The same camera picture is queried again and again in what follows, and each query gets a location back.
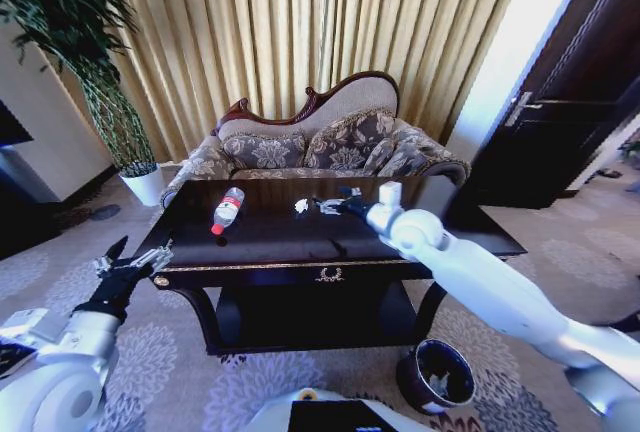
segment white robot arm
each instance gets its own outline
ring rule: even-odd
[[[533,282],[478,244],[451,235],[435,215],[404,211],[400,191],[397,182],[383,185],[380,202],[365,212],[382,242],[428,267],[447,293],[487,325],[565,365],[576,392],[602,414],[605,430],[640,430],[638,342],[566,317]]]
[[[3,432],[84,432],[99,419],[131,293],[173,255],[167,244],[135,260],[116,260],[125,243],[126,237],[96,261],[103,280],[70,318],[31,309],[16,312],[0,328],[1,337],[32,350],[41,365],[4,379],[13,380],[0,390]]]

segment table top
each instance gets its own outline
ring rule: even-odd
[[[350,263],[398,260],[392,248],[360,218],[350,214],[322,214],[311,199],[340,198],[341,188],[360,188],[365,202],[377,202],[383,177],[323,179],[188,181],[180,189],[144,240],[136,255],[173,238],[172,267]],[[448,178],[399,177],[401,205],[421,208],[441,219],[459,238],[479,243],[495,255],[526,252],[515,239],[479,207],[457,197]],[[221,237],[211,232],[213,212],[230,187],[245,199],[235,222]],[[299,214],[294,204],[308,199],[309,210]]]

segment white wall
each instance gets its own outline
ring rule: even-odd
[[[55,198],[64,200],[111,161],[55,71],[39,71],[46,63],[44,54],[28,47],[23,65],[18,63],[11,44],[18,32],[0,26],[0,98],[34,140],[15,145],[13,151]]]
[[[517,93],[570,0],[511,0],[447,149],[473,161]]]

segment table leg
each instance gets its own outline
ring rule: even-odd
[[[202,335],[207,349],[207,354],[216,355],[222,345],[220,338],[220,328],[209,296],[204,289],[172,289],[189,301],[195,310],[202,328]]]
[[[425,292],[422,302],[420,302],[414,328],[416,343],[424,340],[429,334],[438,307],[446,295],[447,291],[435,282]]]

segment water bottle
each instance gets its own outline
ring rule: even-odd
[[[211,232],[214,235],[222,234],[225,227],[229,227],[238,215],[238,210],[244,200],[244,192],[237,187],[231,187],[224,194],[224,198],[220,205],[216,207],[213,214],[213,227]]]

